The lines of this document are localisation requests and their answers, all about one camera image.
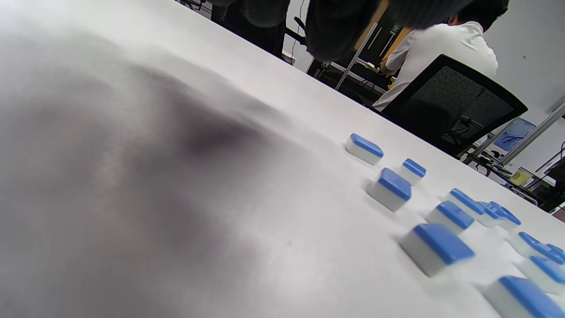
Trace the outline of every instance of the person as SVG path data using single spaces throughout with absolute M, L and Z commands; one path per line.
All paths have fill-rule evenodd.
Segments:
M 227 17 L 231 20 L 229 29 L 232 32 L 245 34 L 244 38 L 263 49 L 283 45 L 290 0 L 208 1 L 214 5 L 212 19 L 215 22 L 223 20 L 221 16 L 228 12 L 225 8 L 227 6 L 231 6 L 232 11 L 237 13 Z M 390 0 L 386 11 L 403 27 L 425 29 L 444 21 L 447 16 L 470 2 L 471 0 Z M 369 25 L 380 3 L 378 0 L 310 0 L 306 4 L 307 51 L 319 61 L 338 61 L 347 56 Z M 270 52 L 280 56 L 281 50 Z
M 395 85 L 372 106 L 382 111 L 439 55 L 445 54 L 488 77 L 494 77 L 498 62 L 483 37 L 508 10 L 509 0 L 474 0 L 448 24 L 414 30 L 391 55 L 381 62 L 381 72 L 393 75 L 401 68 Z

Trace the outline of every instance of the desk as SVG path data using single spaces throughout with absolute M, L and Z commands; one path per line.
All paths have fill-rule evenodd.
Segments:
M 371 67 L 366 66 L 366 65 L 367 65 L 366 63 L 361 62 L 361 61 L 359 61 L 359 62 L 357 62 L 357 63 L 363 65 L 366 69 L 371 70 L 371 71 L 373 71 L 374 73 L 378 74 L 378 72 L 376 71 L 375 68 L 371 68 Z M 346 68 L 342 67 L 341 65 L 339 65 L 338 63 L 335 63 L 335 62 L 331 62 L 330 65 L 333 66 L 333 67 L 335 67 L 335 68 L 337 68 L 338 70 L 340 70 L 340 71 L 342 71 L 342 72 L 345 72 L 345 71 L 347 70 Z M 352 78 L 354 78 L 355 80 L 357 80 L 357 81 L 359 81 L 359 82 L 363 82 L 363 81 L 365 81 L 365 80 L 369 81 L 369 79 L 364 79 L 364 78 L 362 78 L 361 76 L 359 76 L 359 75 L 353 73 L 352 71 L 349 71 L 349 72 L 347 73 L 347 75 L 348 75 L 348 76 L 351 76 Z M 375 86 L 375 85 L 374 85 L 371 89 L 372 89 L 372 90 L 373 90 L 373 89 L 374 89 L 374 90 L 377 90 L 377 91 L 378 91 L 379 93 L 381 93 L 381 94 L 386 93 L 386 90 L 383 89 L 383 88 L 381 88 L 381 87 L 379 87 L 379 86 Z
M 525 198 L 528 201 L 531 201 L 533 204 L 535 204 L 536 206 L 539 206 L 542 202 L 544 202 L 540 197 L 538 197 L 537 195 L 535 195 L 534 193 L 532 193 L 529 189 L 527 189 L 526 187 L 523 186 L 517 186 L 515 184 L 513 184 L 512 182 L 510 182 L 510 177 L 507 174 L 504 174 L 502 172 L 500 172 L 498 169 L 492 169 L 491 167 L 486 166 L 485 164 L 483 164 L 480 160 L 478 156 L 475 156 L 474 154 L 468 153 L 466 159 L 464 160 L 464 162 L 476 162 L 477 164 L 483 166 L 485 169 L 487 169 L 488 171 L 490 171 L 491 173 L 494 173 L 496 176 L 498 176 L 499 178 L 503 179 L 504 181 L 506 181 L 507 183 L 507 188 L 509 190 L 511 190 L 512 192 L 516 193 L 517 195 Z
M 533 177 L 532 180 L 530 182 L 528 182 L 527 184 L 534 184 L 534 183 L 538 183 L 539 180 L 541 180 L 542 183 L 545 183 L 547 185 L 547 187 L 555 187 L 557 181 L 555 181 L 554 178 L 548 176 L 548 175 L 544 175 L 543 173 L 535 173 L 535 172 L 531 172 L 528 171 Z
M 104 278 L 99 275 L 102 269 L 90 263 L 89 281 L 75 272 L 46 280 L 50 288 L 38 296 L 41 302 L 32 302 L 25 293 L 33 285 L 8 294 L 18 312 L 27 312 L 27 306 L 36 310 L 31 312 L 41 310 L 45 316 L 60 318 L 124 313 L 137 317 L 499 318 L 475 284 L 520 275 L 511 263 L 518 256 L 503 241 L 500 229 L 474 228 L 467 240 L 477 256 L 454 276 L 436 280 L 425 277 L 396 241 L 423 222 L 422 214 L 454 187 L 477 200 L 507 206 L 524 222 L 521 229 L 540 240 L 565 242 L 565 224 L 557 219 L 173 0 L 3 5 L 45 28 L 70 24 L 117 41 L 132 55 L 139 47 L 158 47 L 221 74 L 237 89 L 279 111 L 285 120 L 271 125 L 272 134 L 302 151 L 299 157 L 289 157 L 275 149 L 276 156 L 267 156 L 268 166 L 253 167 L 250 174 L 240 175 L 240 183 L 216 182 L 200 189 L 203 200 L 217 194 L 222 197 L 204 215 L 206 231 L 177 223 L 177 229 L 186 231 L 181 236 L 186 238 L 185 245 L 194 247 L 190 254 L 173 258 L 144 254 L 183 251 L 183 244 L 157 251 L 149 246 L 131 250 L 126 259 L 118 260 L 133 259 L 146 266 L 112 272 L 112 279 L 104 280 L 108 285 L 97 283 Z M 7 11 L 6 16 L 13 17 Z M 189 83 L 218 105 L 233 106 L 234 92 L 229 86 L 221 86 L 222 94 L 218 94 L 218 86 L 195 78 L 192 68 L 179 66 L 174 59 L 154 61 L 153 66 Z M 380 166 L 364 165 L 345 153 L 342 143 L 352 132 L 382 147 L 385 156 Z M 375 179 L 378 169 L 399 166 L 408 157 L 426 167 L 428 175 L 415 187 L 412 200 L 398 214 L 390 214 L 365 194 L 363 186 Z M 225 167 L 217 176 L 244 173 Z M 190 182 L 183 175 L 178 178 L 181 184 Z M 190 235 L 195 232 L 202 236 Z M 63 269 L 68 266 L 54 262 Z M 33 264 L 22 265 L 25 271 Z M 3 273 L 10 279 L 9 285 L 3 285 L 5 293 L 19 279 L 30 277 Z M 37 284 L 38 277 L 32 278 L 27 282 Z M 116 282 L 129 287 L 126 293 L 113 288 Z M 59 287 L 68 283 L 74 283 L 75 289 L 61 294 Z M 101 292 L 97 303 L 91 302 L 93 285 L 89 283 Z M 71 296 L 76 301 L 65 302 Z

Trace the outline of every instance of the white table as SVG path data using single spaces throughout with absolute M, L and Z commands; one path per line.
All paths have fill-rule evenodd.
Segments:
M 520 275 L 511 263 L 520 258 L 504 242 L 504 231 L 475 225 L 465 239 L 477 256 L 436 280 L 425 277 L 396 241 L 424 222 L 423 213 L 454 187 L 508 207 L 524 222 L 521 229 L 538 239 L 565 244 L 565 225 L 552 216 L 173 0 L 10 6 L 27 6 L 25 14 L 46 27 L 69 23 L 126 48 L 156 46 L 209 68 L 283 113 L 289 120 L 271 129 L 291 141 L 290 149 L 298 144 L 312 150 L 285 157 L 284 148 L 276 148 L 271 166 L 252 170 L 249 183 L 201 189 L 202 197 L 210 197 L 212 189 L 238 190 L 214 203 L 206 216 L 206 233 L 215 236 L 192 237 L 211 251 L 202 254 L 206 262 L 175 259 L 174 270 L 136 285 L 147 298 L 118 293 L 110 306 L 138 307 L 137 315 L 148 317 L 496 318 L 476 286 Z M 155 65 L 229 106 L 229 92 L 218 94 L 217 87 L 207 87 L 175 61 Z M 382 147 L 385 157 L 378 167 L 342 149 L 352 132 Z M 379 169 L 408 157 L 428 174 L 407 206 L 393 215 L 363 187 Z M 208 259 L 209 253 L 215 257 Z

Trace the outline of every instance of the office chair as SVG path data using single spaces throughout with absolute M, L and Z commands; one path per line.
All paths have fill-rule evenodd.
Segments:
M 492 79 L 440 55 L 381 115 L 460 158 L 479 138 L 527 110 Z

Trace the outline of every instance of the blue-topped tile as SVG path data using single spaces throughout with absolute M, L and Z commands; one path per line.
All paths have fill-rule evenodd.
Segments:
M 471 226 L 475 220 L 451 201 L 440 203 L 436 209 L 463 230 Z
M 549 247 L 557 255 L 560 255 L 561 258 L 565 261 L 565 251 L 553 244 L 548 244 L 547 247 Z
M 379 183 L 404 201 L 408 201 L 412 196 L 410 182 L 388 168 L 382 170 Z
M 505 216 L 501 215 L 500 213 L 497 212 L 496 208 L 493 207 L 492 205 L 486 203 L 486 202 L 479 202 L 480 205 L 482 205 L 485 209 L 485 214 L 488 215 L 489 217 L 495 219 L 495 220 L 504 220 L 506 219 Z
M 565 312 L 532 281 L 513 276 L 498 281 L 534 318 L 565 318 Z
M 377 157 L 382 158 L 384 156 L 383 151 L 381 150 L 381 148 L 379 148 L 379 146 L 357 134 L 351 134 L 351 140 L 355 145 L 363 148 L 364 150 L 374 154 Z
M 549 246 L 541 243 L 537 239 L 534 239 L 525 232 L 518 233 L 518 236 L 520 236 L 526 242 L 526 244 L 530 245 L 535 251 L 537 251 L 544 257 L 547 257 L 548 259 L 556 262 L 559 265 L 565 264 L 565 260 L 563 260 L 561 256 L 554 250 L 552 250 Z
M 475 253 L 453 232 L 441 224 L 421 224 L 414 232 L 444 261 L 451 265 Z
M 491 201 L 490 206 L 493 207 L 494 209 L 496 209 L 496 212 L 498 213 L 498 215 L 506 217 L 512 223 L 517 224 L 517 225 L 522 224 L 522 222 L 516 216 L 514 216 L 514 214 L 512 214 L 507 208 L 501 206 L 500 204 L 498 204 L 494 201 Z
M 565 270 L 556 262 L 537 256 L 530 256 L 530 260 L 556 283 L 565 284 Z
M 453 195 L 457 200 L 461 201 L 461 203 L 463 203 L 466 207 L 468 207 L 478 215 L 485 214 L 484 208 L 468 195 L 464 194 L 463 191 L 459 189 L 453 189 L 451 190 L 451 192 L 449 192 L 449 194 Z
M 424 178 L 425 176 L 425 168 L 414 162 L 412 159 L 406 159 L 402 164 L 406 169 L 412 171 L 417 176 Z

